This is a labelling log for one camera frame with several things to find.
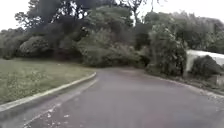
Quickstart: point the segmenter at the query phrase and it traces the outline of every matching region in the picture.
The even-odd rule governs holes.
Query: asphalt road
[[[24,128],[224,128],[223,103],[172,82],[122,69]]]

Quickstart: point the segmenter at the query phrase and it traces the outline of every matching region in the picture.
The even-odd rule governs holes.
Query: overcast sky
[[[16,27],[17,22],[14,20],[14,15],[16,12],[26,11],[28,1],[0,0],[0,30]],[[174,12],[185,10],[189,13],[195,13],[197,16],[218,18],[224,21],[223,5],[223,0],[167,0],[167,2],[161,2],[161,5],[156,5],[155,11]],[[150,11],[150,9],[150,5],[142,7],[144,13]]]

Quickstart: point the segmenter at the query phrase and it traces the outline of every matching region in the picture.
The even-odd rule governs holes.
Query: grass
[[[75,63],[0,59],[0,104],[56,88],[93,73]]]

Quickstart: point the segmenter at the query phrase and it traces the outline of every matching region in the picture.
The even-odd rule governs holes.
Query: bush
[[[139,57],[130,47],[111,42],[111,33],[107,30],[93,32],[78,43],[83,63],[89,66],[106,67],[134,65]]]
[[[75,47],[75,44],[76,42],[73,41],[69,36],[65,37],[60,41],[58,48],[55,50],[55,57],[60,60],[80,60],[82,56]]]
[[[184,72],[186,51],[182,43],[163,25],[156,25],[150,32],[150,63],[147,71],[158,71],[165,75],[180,76]]]
[[[45,53],[51,51],[48,42],[41,36],[33,36],[24,42],[20,48],[20,53],[24,57],[40,57],[46,56]]]
[[[199,76],[202,78],[209,78],[212,75],[222,74],[223,69],[216,63],[210,56],[204,56],[197,58],[190,73],[193,76]]]
[[[28,40],[28,34],[23,29],[9,29],[0,33],[1,55],[4,59],[11,59],[17,55],[20,45]]]

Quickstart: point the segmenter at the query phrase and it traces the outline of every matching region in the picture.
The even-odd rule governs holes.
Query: tree
[[[148,0],[120,0],[120,2],[122,4],[126,4],[132,10],[136,24],[140,23],[140,20],[138,18],[138,9],[141,5],[147,4]],[[153,11],[154,0],[151,0],[151,6],[151,11]]]

